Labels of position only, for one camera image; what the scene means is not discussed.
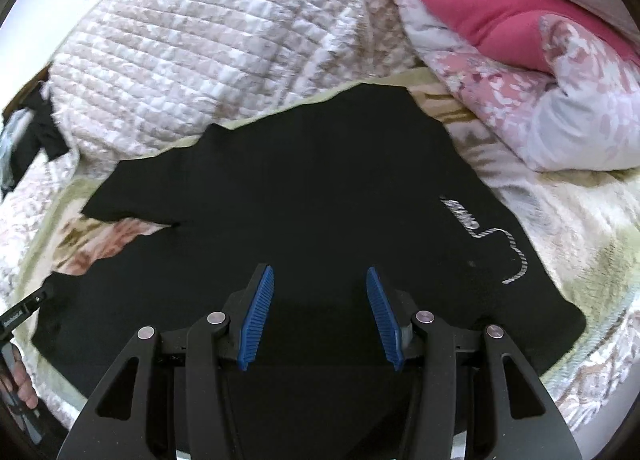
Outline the person's left hand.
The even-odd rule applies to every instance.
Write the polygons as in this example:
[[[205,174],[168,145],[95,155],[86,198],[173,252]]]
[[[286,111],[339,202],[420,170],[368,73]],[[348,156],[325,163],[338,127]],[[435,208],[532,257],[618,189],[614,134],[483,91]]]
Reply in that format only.
[[[39,398],[25,368],[21,352],[14,344],[11,344],[11,350],[14,358],[14,364],[10,367],[13,381],[7,376],[1,376],[1,383],[6,391],[15,392],[29,409],[36,409]]]

